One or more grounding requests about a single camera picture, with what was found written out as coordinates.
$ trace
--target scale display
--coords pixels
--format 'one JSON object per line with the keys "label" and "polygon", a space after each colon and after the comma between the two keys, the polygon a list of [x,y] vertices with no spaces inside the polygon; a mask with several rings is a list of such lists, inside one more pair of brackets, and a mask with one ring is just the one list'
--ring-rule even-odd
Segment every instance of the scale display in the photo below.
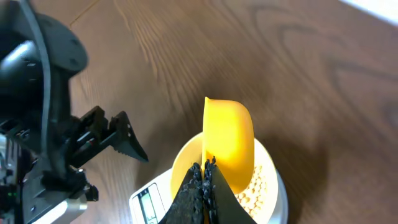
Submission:
{"label": "scale display", "polygon": [[151,184],[134,196],[132,207],[137,224],[158,224],[165,215],[156,184]]}

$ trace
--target table surface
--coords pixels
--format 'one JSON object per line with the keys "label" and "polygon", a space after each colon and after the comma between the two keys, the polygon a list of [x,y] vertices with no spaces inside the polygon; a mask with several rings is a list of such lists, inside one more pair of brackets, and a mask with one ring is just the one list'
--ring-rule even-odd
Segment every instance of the table surface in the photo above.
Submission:
{"label": "table surface", "polygon": [[148,163],[84,165],[100,200],[75,223],[132,223],[128,199],[202,127],[205,96],[250,112],[290,223],[398,223],[398,30],[332,0],[35,0],[83,42],[73,114],[124,110]]}

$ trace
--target black cable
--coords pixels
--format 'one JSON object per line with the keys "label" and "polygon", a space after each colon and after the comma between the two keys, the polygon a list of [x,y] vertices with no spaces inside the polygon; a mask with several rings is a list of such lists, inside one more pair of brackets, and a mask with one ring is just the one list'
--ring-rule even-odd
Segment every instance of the black cable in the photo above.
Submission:
{"label": "black cable", "polygon": [[48,133],[49,133],[49,121],[50,121],[50,108],[51,108],[51,87],[53,86],[50,60],[47,53],[46,44],[44,42],[44,37],[40,29],[39,23],[37,22],[36,15],[32,10],[29,0],[20,0],[20,6],[22,12],[25,14],[30,29],[32,30],[37,50],[39,52],[39,57],[42,62],[43,67],[43,81],[44,81],[44,91],[43,91],[43,113],[42,113],[42,131],[41,131],[41,148],[42,156],[47,157],[48,153]]}

